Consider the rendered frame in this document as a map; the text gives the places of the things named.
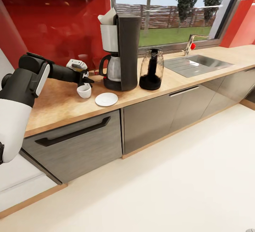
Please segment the paper coffee filter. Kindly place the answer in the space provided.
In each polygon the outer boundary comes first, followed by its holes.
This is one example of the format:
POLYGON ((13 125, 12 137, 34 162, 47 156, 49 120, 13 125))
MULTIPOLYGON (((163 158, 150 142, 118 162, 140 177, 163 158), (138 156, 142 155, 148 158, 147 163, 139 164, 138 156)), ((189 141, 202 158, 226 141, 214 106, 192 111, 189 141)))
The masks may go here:
POLYGON ((114 8, 110 9, 105 15, 98 16, 99 21, 102 25, 115 25, 116 11, 114 8))

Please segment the coffee cup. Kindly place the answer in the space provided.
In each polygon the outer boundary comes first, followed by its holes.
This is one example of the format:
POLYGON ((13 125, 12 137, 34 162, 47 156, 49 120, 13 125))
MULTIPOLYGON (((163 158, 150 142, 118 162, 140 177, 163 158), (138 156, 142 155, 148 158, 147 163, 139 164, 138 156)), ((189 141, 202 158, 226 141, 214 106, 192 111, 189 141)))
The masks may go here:
POLYGON ((91 95, 91 86, 82 85, 77 88, 77 92, 82 98, 84 98, 84 99, 89 98, 91 95))

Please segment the bottle of coffee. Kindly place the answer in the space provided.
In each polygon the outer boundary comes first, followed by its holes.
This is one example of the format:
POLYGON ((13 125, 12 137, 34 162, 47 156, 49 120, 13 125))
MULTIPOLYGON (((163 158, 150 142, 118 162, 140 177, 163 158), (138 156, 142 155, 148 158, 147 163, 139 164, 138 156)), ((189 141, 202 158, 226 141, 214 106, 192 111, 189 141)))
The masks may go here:
MULTIPOLYGON (((80 68, 76 68, 76 71, 77 72, 80 72, 80 73, 83 73, 83 77, 89 77, 89 69, 86 68, 85 70, 84 69, 80 69, 80 68)), ((83 84, 78 84, 78 87, 82 86, 82 85, 89 85, 92 87, 92 84, 91 83, 83 83, 83 84)))

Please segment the saucer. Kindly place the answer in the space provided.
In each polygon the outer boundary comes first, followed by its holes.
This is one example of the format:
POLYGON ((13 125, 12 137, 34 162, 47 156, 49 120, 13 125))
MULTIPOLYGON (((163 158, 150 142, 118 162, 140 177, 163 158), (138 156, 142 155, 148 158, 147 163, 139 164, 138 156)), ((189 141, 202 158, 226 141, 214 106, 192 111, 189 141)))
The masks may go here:
POLYGON ((101 106, 110 106, 117 102, 118 96, 114 93, 102 93, 95 98, 95 102, 101 106))

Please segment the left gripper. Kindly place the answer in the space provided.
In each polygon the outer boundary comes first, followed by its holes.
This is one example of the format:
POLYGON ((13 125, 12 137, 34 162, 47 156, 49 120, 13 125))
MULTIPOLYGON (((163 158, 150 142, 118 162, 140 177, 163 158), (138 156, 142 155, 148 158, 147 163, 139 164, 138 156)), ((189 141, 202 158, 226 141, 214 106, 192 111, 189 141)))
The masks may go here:
POLYGON ((59 79, 60 81, 66 81, 70 83, 77 83, 77 84, 83 84, 83 83, 94 83, 90 78, 83 77, 83 73, 74 71, 73 69, 69 69, 67 67, 62 66, 63 69, 63 75, 59 79))

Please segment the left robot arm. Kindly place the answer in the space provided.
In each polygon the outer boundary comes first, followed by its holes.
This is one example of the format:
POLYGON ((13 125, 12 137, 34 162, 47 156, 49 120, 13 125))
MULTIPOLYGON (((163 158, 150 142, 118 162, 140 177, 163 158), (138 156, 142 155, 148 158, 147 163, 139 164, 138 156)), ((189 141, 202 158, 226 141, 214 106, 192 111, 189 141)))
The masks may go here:
POLYGON ((71 59, 66 67, 27 52, 21 56, 19 68, 13 74, 6 74, 0 91, 0 164, 9 163, 19 153, 34 99, 39 94, 47 78, 70 83, 94 83, 76 68, 86 69, 87 65, 71 59))

